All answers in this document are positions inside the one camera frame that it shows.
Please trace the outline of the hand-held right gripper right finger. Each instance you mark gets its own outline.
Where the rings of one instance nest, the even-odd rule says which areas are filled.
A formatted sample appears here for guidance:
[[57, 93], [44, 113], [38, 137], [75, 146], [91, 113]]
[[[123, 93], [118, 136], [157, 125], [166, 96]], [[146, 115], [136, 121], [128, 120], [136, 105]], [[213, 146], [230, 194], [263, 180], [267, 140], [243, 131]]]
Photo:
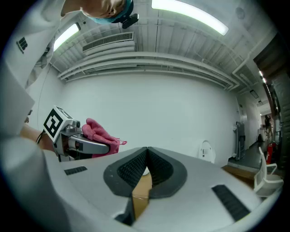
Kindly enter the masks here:
[[147, 149], [153, 187], [136, 229], [250, 229], [261, 199], [208, 161], [156, 147]]

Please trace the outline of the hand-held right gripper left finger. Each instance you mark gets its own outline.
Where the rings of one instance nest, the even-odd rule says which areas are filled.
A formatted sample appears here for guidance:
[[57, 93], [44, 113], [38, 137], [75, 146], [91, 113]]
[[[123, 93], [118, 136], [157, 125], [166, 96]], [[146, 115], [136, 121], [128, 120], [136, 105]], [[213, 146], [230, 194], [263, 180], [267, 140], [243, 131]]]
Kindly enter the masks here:
[[147, 148], [62, 162], [73, 186], [105, 215], [128, 226], [148, 205]]

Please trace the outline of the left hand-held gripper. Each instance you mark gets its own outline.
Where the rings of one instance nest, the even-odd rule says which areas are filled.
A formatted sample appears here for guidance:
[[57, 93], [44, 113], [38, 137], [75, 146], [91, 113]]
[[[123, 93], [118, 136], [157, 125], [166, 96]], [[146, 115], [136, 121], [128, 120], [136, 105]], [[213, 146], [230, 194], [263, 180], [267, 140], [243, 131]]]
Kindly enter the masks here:
[[53, 106], [43, 124], [43, 132], [53, 143], [58, 160], [71, 161], [92, 158], [92, 154], [107, 154], [110, 147], [84, 137], [81, 124], [63, 108]]

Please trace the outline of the pink cloth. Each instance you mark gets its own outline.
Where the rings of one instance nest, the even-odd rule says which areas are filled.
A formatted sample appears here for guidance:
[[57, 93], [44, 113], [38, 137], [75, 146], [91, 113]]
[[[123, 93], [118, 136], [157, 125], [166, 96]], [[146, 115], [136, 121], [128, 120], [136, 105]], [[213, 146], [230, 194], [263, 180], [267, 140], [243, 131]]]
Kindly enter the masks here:
[[106, 154], [94, 153], [92, 158], [116, 154], [119, 152], [120, 145], [127, 144], [127, 141], [123, 141], [120, 138], [109, 135], [108, 132], [99, 123], [91, 118], [86, 119], [86, 124], [82, 126], [82, 132], [87, 139], [106, 144], [110, 147]]

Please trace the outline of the person's left forearm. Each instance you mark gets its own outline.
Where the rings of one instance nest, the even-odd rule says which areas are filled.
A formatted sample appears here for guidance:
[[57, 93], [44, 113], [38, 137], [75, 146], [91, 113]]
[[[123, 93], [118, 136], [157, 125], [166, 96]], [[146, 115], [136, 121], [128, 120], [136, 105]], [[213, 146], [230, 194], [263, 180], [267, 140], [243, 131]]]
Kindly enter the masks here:
[[[20, 136], [23, 138], [30, 139], [37, 143], [37, 139], [40, 136], [41, 131], [38, 131], [26, 123], [21, 129]], [[38, 143], [39, 147], [43, 150], [50, 150], [54, 152], [53, 142], [47, 134], [41, 136], [40, 142]]]

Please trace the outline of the brown wooden platform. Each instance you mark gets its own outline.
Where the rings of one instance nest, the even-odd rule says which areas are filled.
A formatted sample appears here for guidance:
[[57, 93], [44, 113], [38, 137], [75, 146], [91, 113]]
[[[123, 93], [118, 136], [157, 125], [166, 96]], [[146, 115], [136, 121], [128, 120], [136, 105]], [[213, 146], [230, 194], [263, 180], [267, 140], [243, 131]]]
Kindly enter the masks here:
[[248, 185], [250, 188], [254, 189], [255, 173], [235, 168], [229, 165], [223, 166], [222, 169], [231, 174], [232, 176], [234, 176], [235, 178], [237, 178], [238, 180], [242, 181], [246, 185]]

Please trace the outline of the grey metal cabinet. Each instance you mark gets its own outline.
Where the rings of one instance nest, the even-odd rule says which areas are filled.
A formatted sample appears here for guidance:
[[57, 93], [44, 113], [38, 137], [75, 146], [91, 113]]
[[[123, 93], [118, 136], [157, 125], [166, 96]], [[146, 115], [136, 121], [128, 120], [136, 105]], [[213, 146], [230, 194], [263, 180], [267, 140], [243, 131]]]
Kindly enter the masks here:
[[236, 122], [234, 127], [234, 132], [236, 135], [236, 150], [233, 154], [233, 157], [236, 161], [239, 161], [245, 156], [246, 147], [245, 147], [245, 125], [242, 122]]

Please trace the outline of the white plastic chair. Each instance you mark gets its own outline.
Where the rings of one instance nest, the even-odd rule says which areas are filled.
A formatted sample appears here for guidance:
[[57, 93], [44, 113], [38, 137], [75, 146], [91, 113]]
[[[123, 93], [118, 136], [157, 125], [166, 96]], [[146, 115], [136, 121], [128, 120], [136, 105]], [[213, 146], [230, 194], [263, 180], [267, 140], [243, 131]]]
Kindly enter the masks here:
[[274, 174], [277, 164], [267, 164], [264, 153], [259, 147], [261, 167], [254, 176], [254, 192], [261, 198], [267, 198], [283, 187], [284, 180]]

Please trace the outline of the red fire extinguisher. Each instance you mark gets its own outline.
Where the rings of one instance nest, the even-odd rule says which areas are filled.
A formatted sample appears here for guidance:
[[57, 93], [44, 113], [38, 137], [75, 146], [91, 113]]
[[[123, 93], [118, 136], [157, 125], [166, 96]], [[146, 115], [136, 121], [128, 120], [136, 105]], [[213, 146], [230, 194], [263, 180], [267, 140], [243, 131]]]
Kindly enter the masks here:
[[271, 164], [272, 163], [272, 156], [275, 153], [276, 149], [276, 143], [271, 142], [267, 147], [267, 155], [266, 155], [266, 163]]

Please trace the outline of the white ceiling pipes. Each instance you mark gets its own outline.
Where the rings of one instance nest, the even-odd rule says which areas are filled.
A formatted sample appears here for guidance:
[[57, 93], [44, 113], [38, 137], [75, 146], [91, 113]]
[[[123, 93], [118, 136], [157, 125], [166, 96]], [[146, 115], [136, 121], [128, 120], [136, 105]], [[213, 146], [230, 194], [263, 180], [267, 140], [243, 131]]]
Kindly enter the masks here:
[[58, 78], [70, 82], [94, 75], [124, 73], [168, 73], [210, 81], [231, 91], [241, 86], [231, 74], [194, 59], [154, 52], [122, 52], [84, 58], [59, 73]]

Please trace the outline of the white ceiling air vent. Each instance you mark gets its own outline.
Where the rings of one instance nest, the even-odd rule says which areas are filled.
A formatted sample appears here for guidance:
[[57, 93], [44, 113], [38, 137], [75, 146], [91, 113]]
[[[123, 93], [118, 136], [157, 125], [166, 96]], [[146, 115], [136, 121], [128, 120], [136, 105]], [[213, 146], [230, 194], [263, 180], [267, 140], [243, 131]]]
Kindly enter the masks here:
[[122, 47], [135, 47], [134, 32], [119, 33], [94, 40], [84, 45], [82, 52], [88, 56], [101, 51]]

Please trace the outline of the long ceiling light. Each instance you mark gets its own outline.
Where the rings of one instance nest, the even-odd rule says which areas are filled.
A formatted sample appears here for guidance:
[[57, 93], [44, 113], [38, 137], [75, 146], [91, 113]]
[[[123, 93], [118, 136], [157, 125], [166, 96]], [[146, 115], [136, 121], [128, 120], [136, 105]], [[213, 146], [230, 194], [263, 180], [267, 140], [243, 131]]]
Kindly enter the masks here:
[[74, 34], [80, 31], [78, 23], [74, 23], [68, 29], [66, 29], [54, 42], [53, 51], [56, 51], [64, 42], [71, 38]]
[[228, 27], [211, 14], [178, 0], [151, 0], [151, 7], [156, 10], [166, 10], [198, 20], [225, 36]]

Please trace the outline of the person in white coat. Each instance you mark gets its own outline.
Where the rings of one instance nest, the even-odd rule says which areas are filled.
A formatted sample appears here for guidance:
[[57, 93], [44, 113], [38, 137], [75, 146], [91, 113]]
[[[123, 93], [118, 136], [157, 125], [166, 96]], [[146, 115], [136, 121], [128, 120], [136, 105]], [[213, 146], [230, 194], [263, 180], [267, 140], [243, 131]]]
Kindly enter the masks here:
[[61, 20], [89, 0], [38, 0], [12, 32], [0, 57], [0, 140], [20, 133], [34, 101], [26, 92], [47, 67]]

